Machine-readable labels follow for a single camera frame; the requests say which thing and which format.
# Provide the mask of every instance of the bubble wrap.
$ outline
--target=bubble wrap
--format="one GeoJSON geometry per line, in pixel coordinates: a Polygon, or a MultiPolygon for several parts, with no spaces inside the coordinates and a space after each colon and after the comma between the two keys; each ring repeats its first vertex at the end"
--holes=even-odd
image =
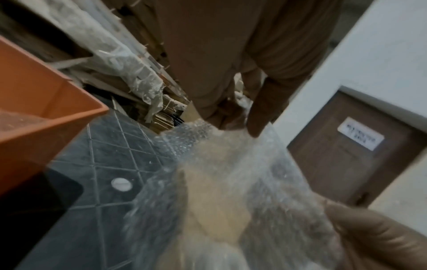
{"type": "Polygon", "coordinates": [[[272,125],[254,139],[200,120],[157,143],[175,162],[126,216],[135,269],[336,268],[338,236],[272,125]]]}

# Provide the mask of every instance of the orange plastic container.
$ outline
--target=orange plastic container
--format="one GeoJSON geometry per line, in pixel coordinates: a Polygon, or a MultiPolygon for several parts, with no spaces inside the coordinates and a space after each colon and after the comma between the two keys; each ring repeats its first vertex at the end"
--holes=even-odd
{"type": "Polygon", "coordinates": [[[0,110],[29,119],[44,118],[31,125],[0,131],[3,194],[42,171],[108,107],[75,86],[70,78],[0,37],[0,110]]]}

